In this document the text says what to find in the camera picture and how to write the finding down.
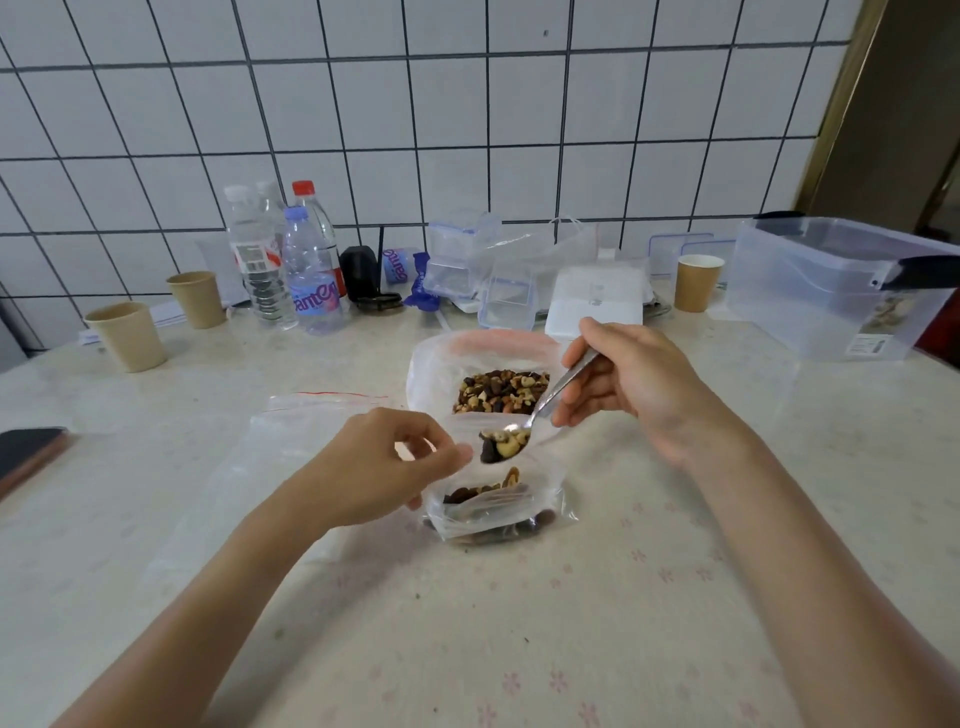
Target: left hand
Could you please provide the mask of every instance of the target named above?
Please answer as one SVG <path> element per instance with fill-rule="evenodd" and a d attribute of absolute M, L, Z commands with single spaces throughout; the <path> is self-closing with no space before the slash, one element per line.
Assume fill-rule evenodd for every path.
<path fill-rule="evenodd" d="M 403 443 L 416 458 L 396 452 Z M 354 415 L 276 494 L 307 529 L 311 541 L 328 528 L 373 521 L 407 503 L 420 507 L 430 483 L 453 475 L 473 456 L 422 412 L 377 407 Z"/>

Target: kraft paper cup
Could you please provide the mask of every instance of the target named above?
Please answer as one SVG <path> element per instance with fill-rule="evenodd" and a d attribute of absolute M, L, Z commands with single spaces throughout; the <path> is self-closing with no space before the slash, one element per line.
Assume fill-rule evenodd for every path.
<path fill-rule="evenodd" d="M 180 273 L 168 278 L 167 285 L 193 328 L 213 328 L 227 320 L 217 277 L 210 271 Z"/>
<path fill-rule="evenodd" d="M 125 372 L 144 372 L 167 360 L 145 303 L 104 306 L 90 311 L 84 321 L 100 334 L 100 340 Z"/>
<path fill-rule="evenodd" d="M 723 258 L 715 255 L 681 255 L 673 304 L 688 313 L 706 311 L 723 264 Z"/>

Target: metal spoon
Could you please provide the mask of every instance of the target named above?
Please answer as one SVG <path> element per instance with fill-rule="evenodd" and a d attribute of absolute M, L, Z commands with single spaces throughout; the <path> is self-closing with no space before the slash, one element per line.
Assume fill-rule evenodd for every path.
<path fill-rule="evenodd" d="M 587 365 L 591 361 L 593 361 L 598 354 L 599 352 L 596 349 L 587 347 L 587 350 L 584 352 L 584 355 L 580 357 L 580 360 L 576 364 L 574 364 L 572 367 L 570 367 L 568 370 L 566 370 L 566 373 L 560 377 L 560 380 L 557 382 L 557 386 L 553 389 L 553 391 L 544 394 L 540 398 L 540 400 L 537 402 L 537 406 L 534 407 L 534 411 L 530 413 L 530 417 L 528 417 L 525 422 L 519 425 L 505 426 L 503 428 L 503 431 L 509 432 L 511 434 L 516 434 L 518 432 L 526 430 L 527 436 L 529 437 L 530 430 L 533 428 L 534 420 L 537 418 L 537 416 L 544 409 L 546 409 L 547 405 L 549 405 L 550 402 L 557 397 L 557 395 L 559 395 L 564 390 L 567 384 L 573 381 L 573 379 L 576 378 L 578 374 L 580 374 L 584 369 L 587 368 Z M 520 453 L 520 451 L 523 450 L 523 447 L 521 447 L 517 452 L 515 452 L 510 457 L 516 457 Z M 509 460 L 510 457 L 503 457 L 501 455 L 501 459 L 498 460 L 497 462 L 503 462 L 504 460 Z"/>

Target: blue wrapper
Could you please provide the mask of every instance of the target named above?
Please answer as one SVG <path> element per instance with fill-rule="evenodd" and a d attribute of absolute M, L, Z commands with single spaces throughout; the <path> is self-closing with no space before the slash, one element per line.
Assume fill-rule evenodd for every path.
<path fill-rule="evenodd" d="M 423 277 L 426 275 L 426 261 L 430 253 L 414 253 L 414 267 L 417 269 L 417 279 L 414 280 L 410 295 L 403 301 L 403 305 L 411 305 L 421 311 L 436 311 L 440 309 L 440 296 L 433 296 L 423 290 Z"/>

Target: plastic zip bag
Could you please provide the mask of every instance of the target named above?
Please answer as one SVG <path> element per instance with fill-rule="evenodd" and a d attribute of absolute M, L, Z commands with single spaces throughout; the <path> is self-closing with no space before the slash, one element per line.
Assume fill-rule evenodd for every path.
<path fill-rule="evenodd" d="M 519 471 L 517 485 L 490 490 L 461 503 L 444 502 L 444 497 L 461 488 L 502 482 L 512 468 Z M 529 450 L 493 465 L 474 461 L 430 486 L 423 494 L 423 510 L 445 541 L 487 544 L 526 538 L 553 523 L 577 520 L 564 490 L 565 477 L 566 470 L 556 458 Z"/>

